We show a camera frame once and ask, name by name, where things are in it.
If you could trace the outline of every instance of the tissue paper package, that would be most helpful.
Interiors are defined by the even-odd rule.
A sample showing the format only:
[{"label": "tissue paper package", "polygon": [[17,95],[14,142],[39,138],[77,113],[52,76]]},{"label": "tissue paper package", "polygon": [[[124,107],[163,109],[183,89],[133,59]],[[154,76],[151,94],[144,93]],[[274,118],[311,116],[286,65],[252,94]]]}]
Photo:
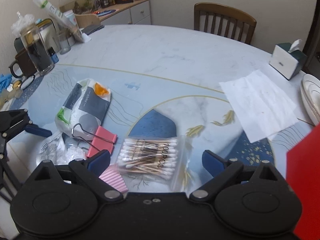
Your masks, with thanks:
[{"label": "tissue paper package", "polygon": [[275,46],[269,64],[290,80],[302,69],[307,56],[299,50],[301,40],[280,43]]},{"label": "tissue paper package", "polygon": [[[71,137],[72,128],[79,123],[85,131],[95,134],[106,115],[110,100],[110,89],[93,79],[78,81],[55,117],[57,128]],[[93,139],[80,125],[75,127],[74,135],[86,140]]]}]

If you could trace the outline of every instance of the glass cup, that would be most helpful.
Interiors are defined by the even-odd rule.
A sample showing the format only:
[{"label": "glass cup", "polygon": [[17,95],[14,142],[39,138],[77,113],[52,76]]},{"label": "glass cup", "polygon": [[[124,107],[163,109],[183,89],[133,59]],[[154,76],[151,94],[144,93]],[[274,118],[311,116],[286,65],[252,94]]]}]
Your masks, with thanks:
[{"label": "glass cup", "polygon": [[61,55],[71,50],[66,32],[62,32],[58,34],[58,39],[61,46],[61,50],[60,50]]},{"label": "glass cup", "polygon": [[54,63],[47,51],[41,32],[35,24],[22,29],[20,38],[29,58],[41,76],[53,69]]}]

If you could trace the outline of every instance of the paper box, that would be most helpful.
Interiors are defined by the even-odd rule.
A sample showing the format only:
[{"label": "paper box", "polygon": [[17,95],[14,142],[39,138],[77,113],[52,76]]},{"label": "paper box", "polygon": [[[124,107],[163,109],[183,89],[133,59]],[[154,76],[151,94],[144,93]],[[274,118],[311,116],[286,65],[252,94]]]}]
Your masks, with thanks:
[{"label": "paper box", "polygon": [[277,44],[269,61],[269,64],[288,80],[299,73],[307,59],[298,49],[289,53],[291,46],[289,42]]}]

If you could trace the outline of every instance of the blue glove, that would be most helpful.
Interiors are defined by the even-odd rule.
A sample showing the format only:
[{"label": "blue glove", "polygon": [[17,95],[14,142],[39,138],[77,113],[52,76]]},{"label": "blue glove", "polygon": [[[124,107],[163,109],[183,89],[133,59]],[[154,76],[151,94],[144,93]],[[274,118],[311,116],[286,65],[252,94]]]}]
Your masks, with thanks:
[{"label": "blue glove", "polygon": [[3,74],[0,75],[0,93],[10,85],[11,79],[11,74],[7,74],[5,76]]}]

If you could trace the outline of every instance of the chair backrest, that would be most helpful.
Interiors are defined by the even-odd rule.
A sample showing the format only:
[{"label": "chair backrest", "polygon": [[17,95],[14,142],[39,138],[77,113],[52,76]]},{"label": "chair backrest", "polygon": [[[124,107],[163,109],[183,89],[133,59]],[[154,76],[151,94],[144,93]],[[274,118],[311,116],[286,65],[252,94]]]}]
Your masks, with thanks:
[{"label": "chair backrest", "polygon": [[[196,31],[200,30],[200,15],[201,13],[205,13],[205,22],[204,22],[204,32],[208,32],[208,23],[209,16],[212,17],[212,24],[210,28],[210,33],[223,35],[225,37],[235,39],[237,33],[237,40],[242,41],[243,34],[246,33],[246,38],[244,43],[250,44],[254,29],[257,25],[257,21],[250,16],[249,14],[222,4],[217,3],[197,3],[195,4],[195,19],[194,19],[194,29]],[[224,19],[227,21],[224,27],[224,34],[222,33],[222,27],[224,25]]]},{"label": "chair backrest", "polygon": [[100,24],[99,17],[96,14],[76,14],[76,20],[79,28],[85,28],[91,24]]}]

